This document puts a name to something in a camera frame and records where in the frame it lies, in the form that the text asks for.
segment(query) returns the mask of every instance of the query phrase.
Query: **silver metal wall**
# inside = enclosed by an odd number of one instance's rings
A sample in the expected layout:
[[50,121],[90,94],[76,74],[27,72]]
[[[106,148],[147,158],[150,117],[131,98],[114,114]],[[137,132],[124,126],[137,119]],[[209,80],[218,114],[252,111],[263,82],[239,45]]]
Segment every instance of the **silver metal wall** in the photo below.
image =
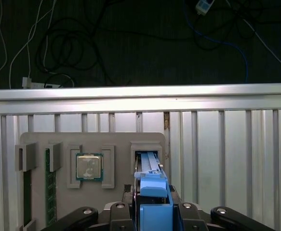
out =
[[[212,207],[226,205],[281,231],[281,94],[268,94],[270,96],[246,94],[202,98],[199,109],[194,106],[190,110],[173,108],[192,105],[191,101],[197,102],[199,98],[175,96],[172,100],[178,100],[179,105],[171,108],[167,100],[164,100],[164,106],[157,105],[155,101],[162,103],[163,100],[156,97],[146,112],[127,112],[127,109],[123,110],[124,105],[120,105],[118,112],[105,113],[105,109],[97,114],[86,111],[84,107],[88,105],[84,106],[83,101],[73,104],[62,100],[58,104],[56,99],[56,108],[51,108],[55,104],[49,101],[49,107],[40,111],[47,115],[25,115],[26,110],[33,110],[30,105],[41,108],[45,102],[2,100],[0,231],[14,230],[21,214],[18,205],[22,202],[17,191],[21,179],[14,170],[14,145],[26,131],[161,132],[165,135],[166,152],[171,159],[171,182],[185,201],[200,204],[206,212]],[[214,105],[215,101],[218,106],[202,108]],[[148,102],[144,100],[138,108],[144,111],[142,107]],[[73,105],[72,111],[79,113],[64,114],[66,109],[63,107],[67,105],[69,108]],[[12,115],[5,112],[9,107],[14,108],[10,112]],[[164,110],[154,111],[154,107]]]

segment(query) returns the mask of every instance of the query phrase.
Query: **silver bolt head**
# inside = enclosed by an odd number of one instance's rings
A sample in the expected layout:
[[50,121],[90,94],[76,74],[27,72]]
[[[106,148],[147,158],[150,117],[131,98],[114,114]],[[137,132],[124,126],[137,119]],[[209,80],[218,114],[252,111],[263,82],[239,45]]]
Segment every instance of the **silver bolt head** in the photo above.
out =
[[92,210],[88,208],[88,209],[84,210],[83,213],[84,214],[90,214],[90,213],[92,213]]
[[117,206],[117,208],[123,208],[124,204],[117,204],[116,206]]
[[227,213],[227,211],[223,208],[218,208],[217,211],[220,213],[220,214],[225,214]]
[[192,207],[192,205],[189,204],[189,203],[184,203],[183,206],[184,206],[185,208],[191,208],[191,207]]

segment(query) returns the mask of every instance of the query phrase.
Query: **gray mounting board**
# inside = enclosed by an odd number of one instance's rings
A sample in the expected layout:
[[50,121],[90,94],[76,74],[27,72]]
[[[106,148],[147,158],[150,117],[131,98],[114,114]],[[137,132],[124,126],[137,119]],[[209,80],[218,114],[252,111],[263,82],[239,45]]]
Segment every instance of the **gray mounting board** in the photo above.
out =
[[[50,149],[50,171],[56,177],[56,217],[62,218],[82,207],[95,207],[101,212],[105,204],[121,201],[124,185],[133,184],[131,164],[135,150],[158,151],[161,164],[169,162],[165,155],[165,137],[161,133],[77,133],[28,132],[20,145],[35,143],[36,167],[31,170],[32,220],[36,231],[46,227],[45,151]],[[77,153],[103,153],[103,181],[76,179]]]

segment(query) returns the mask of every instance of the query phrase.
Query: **metal bracket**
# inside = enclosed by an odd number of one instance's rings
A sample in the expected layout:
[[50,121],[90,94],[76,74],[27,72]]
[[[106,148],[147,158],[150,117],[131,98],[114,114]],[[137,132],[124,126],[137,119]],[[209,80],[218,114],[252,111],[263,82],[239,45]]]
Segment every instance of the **metal bracket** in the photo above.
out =
[[102,189],[115,188],[115,146],[103,145],[103,181]]
[[36,144],[15,145],[15,170],[27,172],[36,166]]
[[50,171],[55,172],[59,168],[61,168],[61,158],[60,158],[61,143],[48,144],[46,145],[45,148],[49,149]]
[[82,152],[82,145],[69,145],[67,148],[67,188],[79,189],[80,181],[76,180],[76,154]]

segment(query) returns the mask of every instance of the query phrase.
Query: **white power adapter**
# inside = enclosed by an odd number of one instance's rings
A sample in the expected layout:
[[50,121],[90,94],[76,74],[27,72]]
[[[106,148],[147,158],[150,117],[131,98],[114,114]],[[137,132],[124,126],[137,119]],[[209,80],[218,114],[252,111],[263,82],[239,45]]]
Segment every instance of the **white power adapter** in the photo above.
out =
[[[44,83],[34,83],[31,81],[30,78],[23,77],[22,87],[24,89],[38,89],[38,88],[44,88],[44,86],[45,86]],[[47,86],[51,86],[51,88],[58,88],[60,85],[47,83],[46,87]]]
[[199,0],[195,9],[197,10],[198,14],[206,15],[214,1],[215,0]]

